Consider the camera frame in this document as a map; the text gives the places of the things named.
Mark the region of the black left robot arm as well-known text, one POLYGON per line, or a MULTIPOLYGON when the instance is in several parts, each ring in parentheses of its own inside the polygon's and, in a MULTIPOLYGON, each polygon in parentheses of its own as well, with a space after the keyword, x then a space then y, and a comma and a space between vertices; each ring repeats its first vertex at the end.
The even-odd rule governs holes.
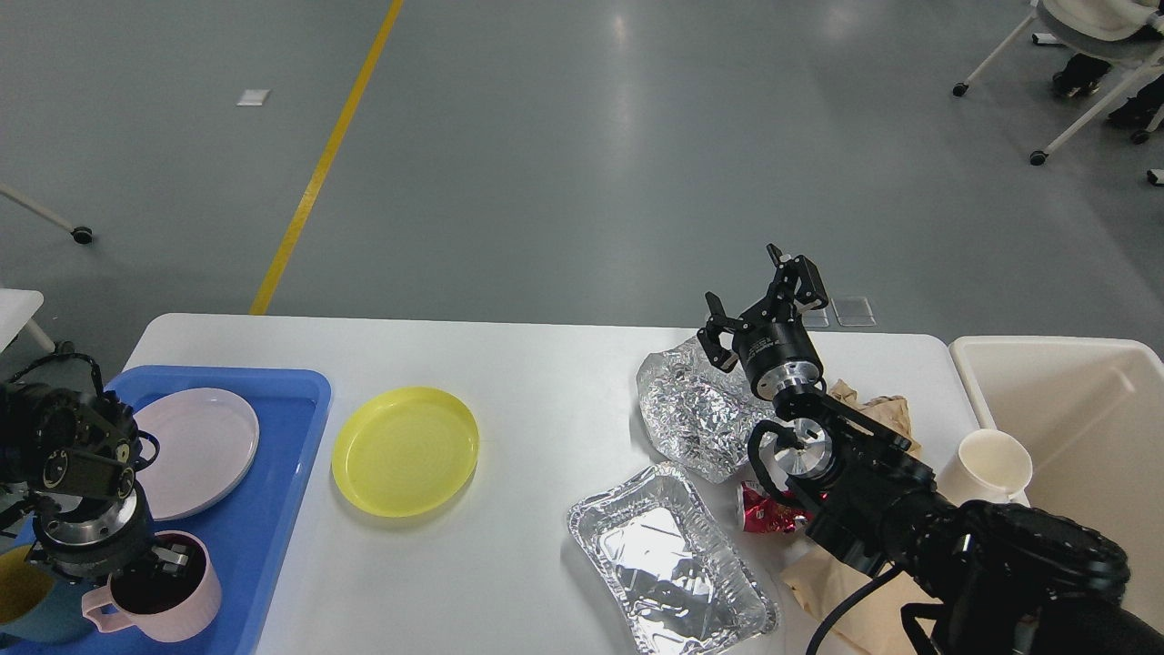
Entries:
POLYGON ((161 444, 105 389, 95 359, 76 359, 90 368, 91 391, 31 383, 26 369, 3 382, 3 487, 22 492, 3 510, 3 528, 30 519, 26 562, 66 583, 183 578, 193 571, 192 550, 157 536, 139 479, 161 444))

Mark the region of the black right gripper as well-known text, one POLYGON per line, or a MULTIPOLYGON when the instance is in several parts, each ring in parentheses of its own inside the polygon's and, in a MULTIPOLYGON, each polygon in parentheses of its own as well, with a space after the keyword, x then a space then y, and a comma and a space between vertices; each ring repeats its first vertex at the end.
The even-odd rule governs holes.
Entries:
POLYGON ((815 386, 822 380, 824 366, 800 318, 805 312, 826 309, 830 304, 814 261, 789 256, 772 242, 768 256, 775 269, 768 285, 772 322, 754 323, 746 316, 729 316, 722 298, 707 293, 709 316, 696 332, 709 364, 731 373, 740 362, 748 389, 760 399, 774 399, 783 389, 815 386), (737 353, 723 344, 728 333, 737 336, 737 353))

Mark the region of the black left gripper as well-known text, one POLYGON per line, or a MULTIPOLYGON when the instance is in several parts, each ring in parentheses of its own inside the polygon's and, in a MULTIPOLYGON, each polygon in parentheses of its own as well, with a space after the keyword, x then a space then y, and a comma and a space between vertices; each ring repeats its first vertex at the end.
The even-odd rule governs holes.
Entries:
POLYGON ((190 575, 191 549, 155 536, 146 491, 125 500, 83 499, 61 510, 54 494, 30 492, 34 540, 24 563, 66 581, 95 581, 125 569, 150 579, 190 575))

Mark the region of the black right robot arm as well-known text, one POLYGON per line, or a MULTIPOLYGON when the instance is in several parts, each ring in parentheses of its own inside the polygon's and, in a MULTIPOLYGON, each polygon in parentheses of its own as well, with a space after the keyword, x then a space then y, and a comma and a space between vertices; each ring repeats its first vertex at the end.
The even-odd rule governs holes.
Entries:
POLYGON ((714 368, 743 368, 751 393, 773 407, 746 437, 755 480, 803 511, 805 535, 828 555, 868 576, 805 652, 907 575, 928 596, 899 608, 918 654, 1159 654, 1159 631, 1122 605, 1129 558, 1114 540, 1018 503, 947 501, 902 434, 828 394, 803 323, 830 302, 818 266, 778 245, 768 255, 775 273, 762 298, 733 316, 707 293, 696 336, 714 368))

